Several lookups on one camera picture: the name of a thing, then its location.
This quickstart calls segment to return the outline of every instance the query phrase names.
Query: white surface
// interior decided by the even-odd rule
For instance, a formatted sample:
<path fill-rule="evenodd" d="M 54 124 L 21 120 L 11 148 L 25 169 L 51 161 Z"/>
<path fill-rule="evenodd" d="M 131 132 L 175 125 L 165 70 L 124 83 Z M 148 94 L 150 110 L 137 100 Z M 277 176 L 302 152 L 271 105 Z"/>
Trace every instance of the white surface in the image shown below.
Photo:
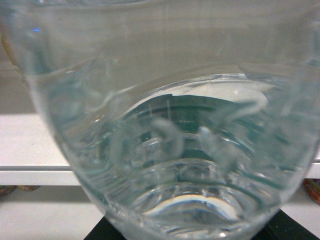
<path fill-rule="evenodd" d="M 320 206 L 302 188 L 282 210 L 320 238 Z M 102 217 L 79 186 L 16 189 L 0 197 L 0 240 L 83 240 Z"/>

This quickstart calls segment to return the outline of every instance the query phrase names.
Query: clear glass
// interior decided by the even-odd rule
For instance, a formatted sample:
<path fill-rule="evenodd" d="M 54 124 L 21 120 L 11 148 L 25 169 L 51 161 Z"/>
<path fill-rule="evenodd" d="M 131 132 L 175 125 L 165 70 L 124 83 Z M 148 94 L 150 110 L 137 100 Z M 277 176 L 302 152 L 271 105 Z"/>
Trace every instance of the clear glass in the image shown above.
<path fill-rule="evenodd" d="M 249 240 L 320 130 L 319 0 L 0 0 L 2 42 L 128 240 Z"/>

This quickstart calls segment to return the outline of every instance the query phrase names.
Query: white shelf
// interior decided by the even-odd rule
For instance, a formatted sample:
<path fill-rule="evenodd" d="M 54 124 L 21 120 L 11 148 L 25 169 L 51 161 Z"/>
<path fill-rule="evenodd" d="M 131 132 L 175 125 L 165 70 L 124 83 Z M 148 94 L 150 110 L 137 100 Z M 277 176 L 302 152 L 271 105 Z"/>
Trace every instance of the white shelf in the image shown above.
<path fill-rule="evenodd" d="M 0 185 L 80 185 L 7 61 L 0 61 L 0 126 Z M 306 177 L 320 178 L 320 162 Z"/>

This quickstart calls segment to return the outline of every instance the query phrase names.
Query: water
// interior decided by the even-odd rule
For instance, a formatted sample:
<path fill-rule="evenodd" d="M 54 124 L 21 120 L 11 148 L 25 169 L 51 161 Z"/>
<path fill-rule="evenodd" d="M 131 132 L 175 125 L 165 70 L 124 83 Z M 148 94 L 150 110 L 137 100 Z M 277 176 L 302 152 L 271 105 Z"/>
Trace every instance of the water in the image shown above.
<path fill-rule="evenodd" d="M 297 187 L 315 147 L 302 112 L 308 99 L 296 93 L 299 101 L 288 105 L 293 89 L 285 78 L 188 79 L 143 94 L 118 114 L 112 106 L 128 106 L 130 88 L 109 99 L 117 117 L 102 110 L 89 120 L 62 98 L 77 99 L 70 86 L 52 89 L 48 109 L 61 148 L 128 239 L 136 231 L 141 239 L 249 239 Z"/>
<path fill-rule="evenodd" d="M 318 7 L 268 6 L 0 1 L 36 108 L 128 240 L 250 239 L 298 187 L 318 142 Z"/>

